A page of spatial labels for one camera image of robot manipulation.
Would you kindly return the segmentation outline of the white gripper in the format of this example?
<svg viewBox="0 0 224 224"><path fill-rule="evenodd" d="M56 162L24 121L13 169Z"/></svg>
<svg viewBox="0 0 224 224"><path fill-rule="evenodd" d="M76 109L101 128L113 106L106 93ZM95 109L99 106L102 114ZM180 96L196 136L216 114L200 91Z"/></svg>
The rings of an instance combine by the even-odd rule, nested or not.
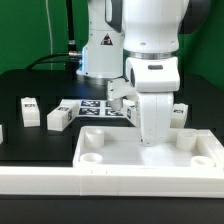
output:
<svg viewBox="0 0 224 224"><path fill-rule="evenodd" d="M107 84L107 99L113 110L123 108L123 98L137 103L144 146L165 141L171 124L173 93L179 90L178 59L146 60L128 57L126 77Z"/></svg>

